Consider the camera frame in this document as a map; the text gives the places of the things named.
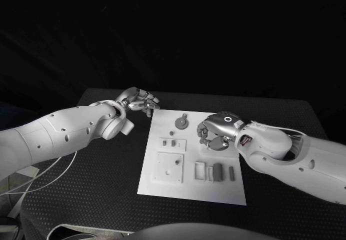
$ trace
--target dark curtain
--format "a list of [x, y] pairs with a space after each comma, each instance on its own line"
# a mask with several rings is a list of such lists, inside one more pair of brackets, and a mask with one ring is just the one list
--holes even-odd
[[42, 116], [131, 86], [300, 99], [343, 142], [346, 7], [161, 2], [4, 4], [0, 102]]

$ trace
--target robotic hand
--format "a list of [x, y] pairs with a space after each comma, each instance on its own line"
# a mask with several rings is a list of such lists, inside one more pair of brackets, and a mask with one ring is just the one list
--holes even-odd
[[96, 138], [109, 140], [134, 128], [127, 111], [160, 109], [158, 99], [131, 87], [115, 100], [52, 112], [26, 125], [0, 131], [0, 180], [27, 166], [66, 156]]
[[[288, 135], [281, 130], [298, 133]], [[216, 135], [207, 139], [207, 132]], [[243, 123], [230, 112], [210, 115], [197, 125], [200, 144], [222, 151], [233, 144], [249, 167], [317, 198], [346, 205], [346, 146], [303, 132]]]

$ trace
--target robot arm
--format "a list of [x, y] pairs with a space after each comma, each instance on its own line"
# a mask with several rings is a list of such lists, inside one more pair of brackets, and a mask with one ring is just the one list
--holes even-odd
[[158, 99], [141, 89], [128, 88], [117, 100], [59, 110], [26, 125], [0, 131], [0, 180], [27, 166], [69, 155], [96, 138], [109, 140], [134, 128], [127, 111], [147, 116], [158, 109]]
[[[217, 137], [207, 140], [207, 132]], [[230, 112], [210, 115], [197, 125], [200, 143], [222, 151], [233, 144], [249, 167], [317, 198], [346, 205], [346, 146], [277, 127], [243, 123]], [[285, 159], [288, 152], [294, 159]]]

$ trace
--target white board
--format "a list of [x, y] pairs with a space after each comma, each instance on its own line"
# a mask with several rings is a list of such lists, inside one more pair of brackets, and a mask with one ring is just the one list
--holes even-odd
[[[187, 115], [189, 126], [180, 130], [174, 122], [183, 114]], [[153, 111], [137, 194], [246, 205], [239, 153], [235, 147], [230, 144], [225, 151], [213, 151], [199, 143], [197, 125], [212, 114], [163, 109]], [[215, 137], [209, 132], [207, 139], [212, 140]], [[167, 157], [158, 156], [160, 153], [168, 154]], [[174, 166], [177, 156], [181, 156], [183, 161]], [[161, 164], [163, 159], [167, 160], [164, 166], [157, 165]], [[205, 163], [205, 181], [194, 179], [196, 162]], [[220, 182], [209, 181], [210, 168], [207, 167], [216, 163], [222, 164], [223, 180]], [[229, 167], [233, 168], [235, 181], [230, 181]]]

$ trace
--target table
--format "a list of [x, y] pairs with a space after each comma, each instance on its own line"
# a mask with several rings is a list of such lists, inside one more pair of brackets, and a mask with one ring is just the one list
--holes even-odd
[[[122, 90], [89, 88], [78, 105], [114, 100]], [[313, 108], [305, 101], [220, 95], [153, 92], [161, 109], [217, 112], [228, 110], [243, 120], [303, 131], [326, 139]], [[151, 119], [128, 112], [134, 129], [111, 140], [95, 139], [78, 154], [63, 177], [40, 191], [26, 194], [21, 224], [27, 240], [46, 239], [52, 228], [70, 224], [135, 232], [181, 222], [228, 225], [278, 239], [344, 239], [346, 206], [328, 203], [255, 172], [239, 160], [246, 206], [137, 194]], [[32, 189], [62, 173], [72, 155], [33, 182]]]

